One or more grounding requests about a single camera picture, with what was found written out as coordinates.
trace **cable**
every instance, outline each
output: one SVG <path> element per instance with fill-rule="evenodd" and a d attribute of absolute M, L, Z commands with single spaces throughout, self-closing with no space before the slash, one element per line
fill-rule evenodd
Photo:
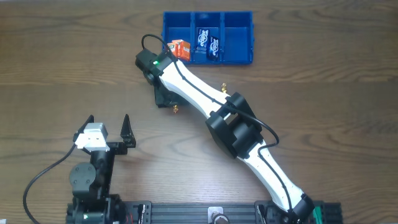
<path fill-rule="evenodd" d="M 68 153 L 66 153 L 66 155 L 64 155 L 60 160 L 58 160 L 57 162 L 54 162 L 51 166 L 47 167 L 46 169 L 44 169 L 42 172 L 40 172 L 39 174 L 37 174 L 30 182 L 29 184 L 26 186 L 25 192 L 24 192 L 24 196 L 23 196 L 23 203 L 24 203 L 24 209 L 26 212 L 26 215 L 32 220 L 33 223 L 35 224 L 40 224 L 31 214 L 31 212 L 29 211 L 29 209 L 27 208 L 27 203 L 26 203 L 26 197 L 27 197 L 27 193 L 30 189 L 30 187 L 32 186 L 32 184 L 39 178 L 41 177 L 43 174 L 45 174 L 47 171 L 49 171 L 50 169 L 53 169 L 56 165 L 60 164 L 61 162 L 63 162 L 75 149 L 75 143 L 73 143 L 73 146 L 70 148 L 70 150 L 68 151 Z"/>
<path fill-rule="evenodd" d="M 292 217 L 292 211 L 293 211 L 293 210 L 292 210 L 292 202 L 291 202 L 291 200 L 290 200 L 290 196 L 289 196 L 289 193 L 288 193 L 288 191 L 287 191 L 287 188 L 286 188 L 284 182 L 282 181 L 282 179 L 280 178 L 280 176 L 278 175 L 278 173 L 274 170 L 274 168 L 272 168 L 272 166 L 265 160 L 265 158 L 264 158 L 264 157 L 262 156 L 262 154 L 261 154 L 261 150 L 262 150 L 262 149 L 265 149 L 265 148 L 268 148 L 268 147 L 273 147 L 273 146 L 276 146 L 276 145 L 279 144 L 279 137 L 278 137 L 278 135 L 276 134 L 276 132 L 275 132 L 270 126 L 268 126 L 266 123 L 264 123 L 264 122 L 260 121 L 259 119 L 257 119 L 257 118 L 255 118 L 255 117 L 251 116 L 250 114 L 247 114 L 247 113 L 245 113 L 245 112 L 243 112 L 243 111 L 241 111 L 241 110 L 237 110 L 236 108 L 233 108 L 233 107 L 231 107 L 231 106 L 228 106 L 228 105 L 226 105 L 226 104 L 224 104 L 224 103 L 221 103 L 221 102 L 217 101 L 216 99 L 212 98 L 210 95 L 208 95 L 207 93 L 205 93 L 204 91 L 202 91 L 201 89 L 199 89 L 198 87 L 196 87 L 196 86 L 195 86 L 193 83 L 191 83 L 189 80 L 187 80 L 187 78 L 182 74 L 182 72 L 180 71 L 180 69 L 179 69 L 179 67 L 178 67 L 178 65 L 177 65 L 177 58 L 173 55 L 172 51 L 170 50 L 169 45 L 167 45 L 166 41 L 164 41 L 162 38 L 160 38 L 160 37 L 158 37 L 158 36 L 156 36 L 156 35 L 154 35 L 154 34 L 146 34 L 146 35 L 142 36 L 141 45 L 142 45 L 142 48 L 143 48 L 143 49 L 145 49 L 144 39 L 145 39 L 146 37 L 153 37 L 153 38 L 156 38 L 156 39 L 158 39 L 159 41 L 161 41 L 161 43 L 162 43 L 162 44 L 165 46 L 165 48 L 167 49 L 168 54 L 169 54 L 170 58 L 172 59 L 172 61 L 173 61 L 173 63 L 174 63 L 174 66 L 175 66 L 175 68 L 177 69 L 178 74 L 180 74 L 182 80 L 185 80 L 190 86 L 192 86 L 194 89 L 196 89 L 197 91 L 199 91 L 201 94 L 203 94 L 205 97 L 207 97 L 208 99 L 210 99 L 212 102 L 217 103 L 217 104 L 220 105 L 221 107 L 224 107 L 224 108 L 230 110 L 230 112 L 237 113 L 237 114 L 239 114 L 239 115 L 241 115 L 241 116 L 244 116 L 244 117 L 247 118 L 247 119 L 250 119 L 250 120 L 254 121 L 255 123 L 260 124 L 262 127 L 266 128 L 266 129 L 275 137 L 275 142 L 274 142 L 274 143 L 272 143 L 272 144 L 266 144 L 265 146 L 261 146 L 261 147 L 258 149 L 257 153 L 259 154 L 260 159 L 261 159 L 261 160 L 270 168 L 270 170 L 275 174 L 275 176 L 278 178 L 278 180 L 279 180 L 280 183 L 282 184 L 282 188 L 285 190 L 286 197 L 287 197 L 287 201 L 288 201 L 288 203 L 289 203 L 289 210 L 288 210 L 289 219 L 288 219 L 288 222 L 290 223 L 290 219 L 291 219 L 291 217 Z"/>

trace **wood grain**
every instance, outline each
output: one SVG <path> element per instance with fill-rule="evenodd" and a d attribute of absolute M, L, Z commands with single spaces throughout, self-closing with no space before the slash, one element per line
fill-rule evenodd
<path fill-rule="evenodd" d="M 163 11 L 209 9 L 253 10 L 254 62 L 190 70 L 243 94 L 281 136 L 272 154 L 285 173 L 314 200 L 341 202 L 345 223 L 398 222 L 398 2 L 355 0 L 0 2 L 0 218 L 29 223 L 26 185 L 90 114 L 110 140 L 131 117 L 138 145 L 116 158 L 111 186 L 123 200 L 270 199 L 195 109 L 158 109 L 134 65 Z M 85 161 L 75 151 L 33 185 L 42 223 L 64 222 L 70 169 Z"/>

